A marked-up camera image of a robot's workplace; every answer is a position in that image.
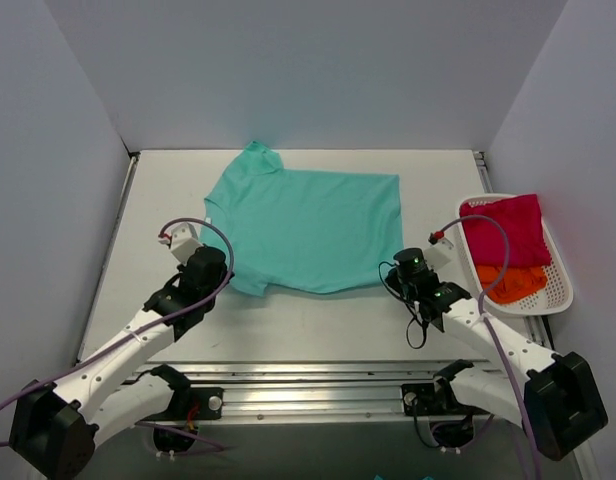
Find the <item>teal t-shirt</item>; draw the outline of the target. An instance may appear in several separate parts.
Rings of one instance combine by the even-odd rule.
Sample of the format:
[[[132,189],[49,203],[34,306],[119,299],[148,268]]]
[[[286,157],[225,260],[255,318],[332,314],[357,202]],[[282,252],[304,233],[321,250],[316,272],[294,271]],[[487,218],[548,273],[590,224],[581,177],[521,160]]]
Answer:
[[[379,263],[403,248],[398,176],[292,170],[258,142],[225,168],[204,206],[232,245],[234,289],[252,296],[375,285]]]

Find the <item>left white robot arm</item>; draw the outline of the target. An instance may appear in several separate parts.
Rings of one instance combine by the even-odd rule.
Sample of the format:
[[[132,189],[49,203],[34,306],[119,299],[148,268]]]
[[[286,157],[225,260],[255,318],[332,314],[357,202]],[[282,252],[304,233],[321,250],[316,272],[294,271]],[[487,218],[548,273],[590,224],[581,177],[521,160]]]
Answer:
[[[57,379],[33,381],[16,400],[8,446],[48,479],[72,479],[95,450],[147,417],[178,419],[198,405],[187,377],[162,364],[130,375],[180,340],[214,307],[231,278],[223,251],[199,246],[124,329]]]

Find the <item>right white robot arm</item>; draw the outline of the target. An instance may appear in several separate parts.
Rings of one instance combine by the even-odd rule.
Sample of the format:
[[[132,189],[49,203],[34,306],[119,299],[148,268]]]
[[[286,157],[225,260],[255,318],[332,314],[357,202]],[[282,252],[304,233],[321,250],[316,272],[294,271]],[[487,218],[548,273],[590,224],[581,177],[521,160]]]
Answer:
[[[531,446],[559,461],[609,421],[589,363],[532,342],[453,282],[442,282],[419,248],[399,251],[382,281],[416,321],[480,353],[503,377],[459,359],[436,373],[432,400],[443,412],[475,407],[521,428]]]

